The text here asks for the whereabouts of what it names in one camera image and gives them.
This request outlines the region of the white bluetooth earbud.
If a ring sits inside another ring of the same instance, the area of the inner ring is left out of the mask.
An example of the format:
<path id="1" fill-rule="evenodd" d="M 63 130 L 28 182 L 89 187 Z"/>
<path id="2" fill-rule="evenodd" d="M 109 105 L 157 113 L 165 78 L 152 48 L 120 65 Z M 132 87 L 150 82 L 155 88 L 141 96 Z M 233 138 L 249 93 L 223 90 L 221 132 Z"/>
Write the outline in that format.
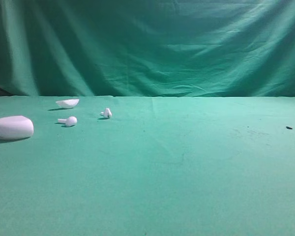
<path id="1" fill-rule="evenodd" d="M 110 119 L 113 116 L 110 108 L 106 108 L 104 111 L 100 113 L 100 115 L 105 119 Z"/>

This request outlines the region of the white earbud lying left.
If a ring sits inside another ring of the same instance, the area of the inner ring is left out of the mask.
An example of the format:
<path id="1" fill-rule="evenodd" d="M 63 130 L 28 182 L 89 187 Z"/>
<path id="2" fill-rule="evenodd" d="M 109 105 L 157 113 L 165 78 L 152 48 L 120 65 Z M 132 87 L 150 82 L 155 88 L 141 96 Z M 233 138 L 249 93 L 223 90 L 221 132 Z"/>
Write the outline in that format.
<path id="1" fill-rule="evenodd" d="M 72 126 L 75 126 L 77 124 L 77 118 L 73 117 L 73 116 L 68 117 L 66 119 L 59 118 L 58 123 L 64 124 L 66 127 L 72 127 Z"/>

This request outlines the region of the white earbud charging case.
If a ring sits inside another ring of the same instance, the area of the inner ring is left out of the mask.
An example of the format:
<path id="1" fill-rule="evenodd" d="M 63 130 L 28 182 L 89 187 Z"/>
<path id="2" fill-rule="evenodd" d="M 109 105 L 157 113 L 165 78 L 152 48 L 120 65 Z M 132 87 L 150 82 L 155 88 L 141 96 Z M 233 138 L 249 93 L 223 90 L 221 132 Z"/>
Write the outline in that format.
<path id="1" fill-rule="evenodd" d="M 0 140 L 18 140 L 34 135 L 33 122 L 25 116 L 0 118 Z"/>

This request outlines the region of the green table cloth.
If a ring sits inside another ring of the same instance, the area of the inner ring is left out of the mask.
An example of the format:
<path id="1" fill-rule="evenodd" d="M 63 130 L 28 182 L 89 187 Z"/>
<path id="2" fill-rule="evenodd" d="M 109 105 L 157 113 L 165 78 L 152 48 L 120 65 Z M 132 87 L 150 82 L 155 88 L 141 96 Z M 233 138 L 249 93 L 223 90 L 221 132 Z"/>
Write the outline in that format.
<path id="1" fill-rule="evenodd" d="M 295 236 L 295 97 L 56 100 L 0 97 L 0 236 Z"/>

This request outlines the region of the white case lid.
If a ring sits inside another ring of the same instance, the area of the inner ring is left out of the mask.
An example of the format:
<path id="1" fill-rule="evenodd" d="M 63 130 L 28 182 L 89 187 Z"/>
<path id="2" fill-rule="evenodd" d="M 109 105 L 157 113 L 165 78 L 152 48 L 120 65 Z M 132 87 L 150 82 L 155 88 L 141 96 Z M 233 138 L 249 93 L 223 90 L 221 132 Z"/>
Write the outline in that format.
<path id="1" fill-rule="evenodd" d="M 79 103 L 79 101 L 79 99 L 66 99 L 56 101 L 56 104 L 63 109 L 72 109 Z"/>

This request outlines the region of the green backdrop cloth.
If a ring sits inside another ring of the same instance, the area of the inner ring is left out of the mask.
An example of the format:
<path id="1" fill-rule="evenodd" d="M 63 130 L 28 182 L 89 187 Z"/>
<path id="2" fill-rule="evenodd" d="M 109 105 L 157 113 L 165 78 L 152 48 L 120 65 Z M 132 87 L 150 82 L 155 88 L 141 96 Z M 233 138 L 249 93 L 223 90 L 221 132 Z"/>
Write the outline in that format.
<path id="1" fill-rule="evenodd" d="M 0 0 L 0 95 L 295 97 L 295 0 Z"/>

